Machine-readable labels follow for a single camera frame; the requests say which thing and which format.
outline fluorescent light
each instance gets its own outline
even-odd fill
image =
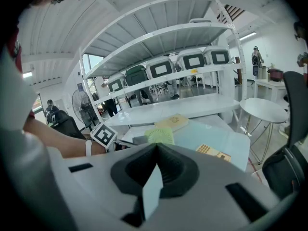
[[[256,32],[252,32],[252,33],[250,33],[250,34],[240,38],[240,41],[243,40],[243,39],[249,38],[249,37],[253,36],[254,34],[257,34],[257,33]]]
[[[24,78],[27,78],[27,77],[30,77],[30,76],[32,76],[32,72],[28,72],[28,73],[23,74]]]

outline red appliance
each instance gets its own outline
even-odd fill
[[[277,68],[268,69],[268,73],[270,75],[270,80],[272,81],[282,81],[283,80],[283,71]]]

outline shelf board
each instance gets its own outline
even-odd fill
[[[222,65],[211,64],[211,65],[206,65],[204,67],[197,68],[197,70],[198,70],[197,74],[192,74],[190,70],[184,70],[184,71],[168,74],[168,75],[165,75],[165,76],[161,76],[161,77],[158,77],[158,78],[153,78],[153,79],[144,81],[142,83],[139,83],[137,85],[126,87],[122,90],[113,92],[113,93],[111,93],[111,94],[109,94],[105,97],[100,98],[99,100],[95,101],[94,104],[99,105],[102,102],[105,102],[106,100],[109,100],[111,98],[116,98],[118,96],[122,96],[125,93],[133,92],[133,91],[139,90],[141,88],[149,87],[149,86],[156,85],[158,83],[166,82],[166,81],[173,80],[173,79],[183,78],[183,77],[187,77],[187,76],[194,76],[194,75],[209,73],[209,72],[213,72],[213,71],[222,71],[224,69],[232,69],[233,70],[233,69],[240,69],[240,68],[241,68],[241,64],[222,64]]]
[[[211,44],[226,30],[222,23],[187,23],[165,27],[136,38],[110,53],[85,78],[110,76],[154,57]]]
[[[109,126],[147,124],[161,121],[177,113],[186,118],[193,118],[234,110],[239,107],[238,101],[212,93],[126,109],[108,119],[105,124]]]

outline white wristband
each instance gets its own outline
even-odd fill
[[[92,140],[86,141],[86,156],[91,156]]]

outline round white table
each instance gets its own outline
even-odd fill
[[[246,128],[245,128],[244,134],[248,133],[248,127],[249,127],[251,116],[254,116],[254,117],[261,120],[258,123],[258,125],[253,129],[253,131],[256,130],[256,128],[260,125],[260,123],[262,121],[269,122],[269,125],[265,128],[265,130],[252,143],[252,145],[253,145],[262,136],[262,134],[268,128],[270,128],[268,140],[267,140],[267,143],[266,143],[266,146],[265,146],[265,150],[264,150],[264,154],[262,156],[262,159],[260,160],[258,158],[258,156],[256,155],[256,153],[250,148],[251,151],[253,152],[253,154],[259,160],[258,164],[260,165],[260,164],[263,163],[263,160],[264,160],[266,153],[269,149],[269,145],[270,145],[269,143],[270,143],[270,140],[271,140],[271,135],[272,135],[272,132],[273,132],[274,124],[279,124],[279,123],[285,122],[288,119],[288,114],[280,105],[278,105],[278,104],[276,104],[272,101],[268,101],[266,99],[260,99],[260,98],[249,98],[249,99],[246,99],[246,100],[242,100],[240,102],[240,107],[242,108],[242,110],[244,110],[245,112],[247,112],[249,114],[248,122],[247,122],[247,125],[246,125]]]

